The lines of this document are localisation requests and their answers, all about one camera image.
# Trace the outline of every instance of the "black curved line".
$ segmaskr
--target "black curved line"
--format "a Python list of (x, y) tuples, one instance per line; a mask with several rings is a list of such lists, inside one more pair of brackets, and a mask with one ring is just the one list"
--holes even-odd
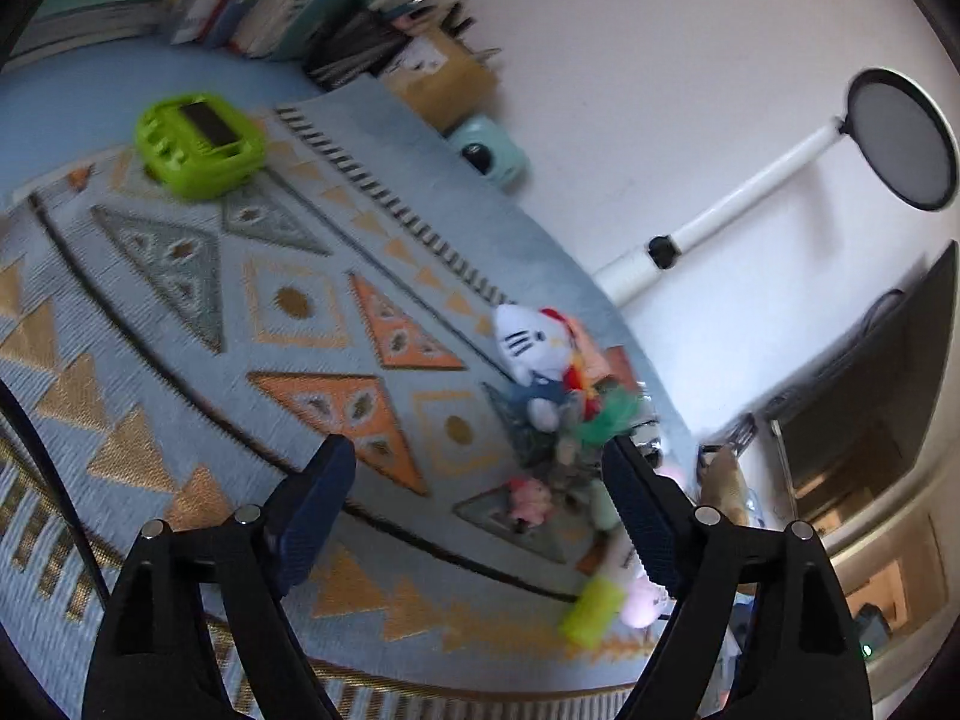
[[(253, 436), (247, 435), (227, 418), (217, 413), (217, 410), (215, 410), (203, 396), (195, 392), (181, 376), (177, 375), (170, 367), (167, 367), (165, 362), (155, 355), (150, 346), (147, 346), (133, 330), (133, 327), (130, 327), (126, 323), (126, 320), (120, 317), (120, 314), (116, 312), (116, 309), (110, 304), (106, 296), (100, 292), (99, 288), (90, 280), (86, 272), (74, 259), (73, 254), (70, 253), (69, 247), (66, 245), (66, 241), (48, 217), (46, 209), (43, 207), (42, 199), (37, 193), (32, 191), (28, 195), (27, 200), (30, 202), (30, 209), (37, 217), (37, 221), (40, 222), (40, 226), (43, 227), (44, 232), (46, 232), (50, 241), (53, 243), (56, 253), (64, 260), (64, 264), (66, 264), (70, 274), (77, 279), (80, 288), (97, 304), (109, 322), (124, 337), (127, 343), (133, 347), (137, 354), (143, 358), (144, 362), (147, 362), (147, 365), (150, 365), (187, 403), (213, 422), (239, 445), (246, 447), (246, 449), (253, 452), (254, 455), (282, 473), (296, 473), (296, 469), (290, 464), (290, 461), (277, 455), (277, 453), (270, 450), (270, 448), (258, 442)], [(385, 533), (387, 536), (393, 536), (399, 541), (403, 541), (405, 544), (421, 550), (421, 552), (426, 552), (427, 555), (435, 557), (437, 560), (450, 563), (450, 565), (456, 565), (467, 571), (472, 571), (474, 574), (479, 574), (493, 581), (499, 581), (501, 584), (508, 584), (517, 589), (544, 596), (544, 598), (552, 598), (555, 601), (563, 601), (563, 603), (568, 604), (572, 604), (577, 600), (577, 596), (571, 595), (570, 593), (557, 592), (546, 589), (546, 587), (539, 587), (536, 584), (530, 584), (529, 581), (522, 580), (520, 577), (512, 576), (512, 574), (507, 574), (504, 571), (483, 565), (483, 563), (477, 562), (476, 560), (471, 560), (469, 557), (450, 552), (448, 549), (445, 549), (445, 547), (440, 546), (440, 544), (435, 544), (433, 541), (429, 541), (422, 536), (410, 533), (405, 530), (405, 528), (401, 528), (400, 525), (390, 522), (390, 520), (378, 517), (376, 514), (371, 514), (355, 501), (347, 499), (347, 502), (344, 503), (343, 511), (351, 517), (366, 523), (376, 531)]]

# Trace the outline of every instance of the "hello kitty plush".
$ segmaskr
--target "hello kitty plush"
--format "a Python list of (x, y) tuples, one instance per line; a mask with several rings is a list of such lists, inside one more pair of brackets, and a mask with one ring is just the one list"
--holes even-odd
[(571, 391), (584, 394), (584, 419), (599, 412), (572, 324), (562, 314), (504, 303), (493, 313), (493, 330), (510, 375), (522, 388), (518, 399), (525, 401), (527, 418), (536, 429), (557, 432), (560, 406)]

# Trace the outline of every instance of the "table surface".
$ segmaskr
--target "table surface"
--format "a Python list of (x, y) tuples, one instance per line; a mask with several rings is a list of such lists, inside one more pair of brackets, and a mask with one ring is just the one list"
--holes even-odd
[(293, 63), (167, 45), (160, 36), (84, 47), (0, 76), (0, 209), (31, 178), (133, 138), (152, 103), (216, 91), (238, 108), (291, 103), (319, 90)]

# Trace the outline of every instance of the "green toy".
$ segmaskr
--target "green toy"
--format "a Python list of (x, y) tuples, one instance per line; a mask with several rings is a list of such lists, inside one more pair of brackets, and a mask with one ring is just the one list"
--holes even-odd
[(188, 200), (235, 189), (266, 158), (263, 133), (219, 95), (179, 95), (152, 105), (134, 139), (147, 170)]

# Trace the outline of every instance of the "metal screw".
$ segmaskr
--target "metal screw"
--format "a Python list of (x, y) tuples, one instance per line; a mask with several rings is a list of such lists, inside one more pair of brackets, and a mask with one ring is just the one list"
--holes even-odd
[(256, 522), (260, 517), (260, 507), (257, 504), (248, 503), (246, 506), (241, 506), (233, 513), (233, 519), (239, 522), (241, 525), (250, 525), (251, 522)]
[(163, 533), (163, 526), (166, 523), (162, 519), (151, 519), (143, 524), (143, 527), (140, 528), (140, 535), (143, 538), (156, 538), (161, 533)]
[(790, 530), (793, 531), (793, 535), (800, 541), (809, 541), (813, 538), (813, 528), (810, 527), (809, 523), (803, 522), (802, 519), (794, 522), (790, 526)]
[(720, 521), (720, 512), (709, 506), (701, 506), (696, 512), (693, 512), (693, 517), (696, 517), (697, 522), (703, 525), (716, 525)]

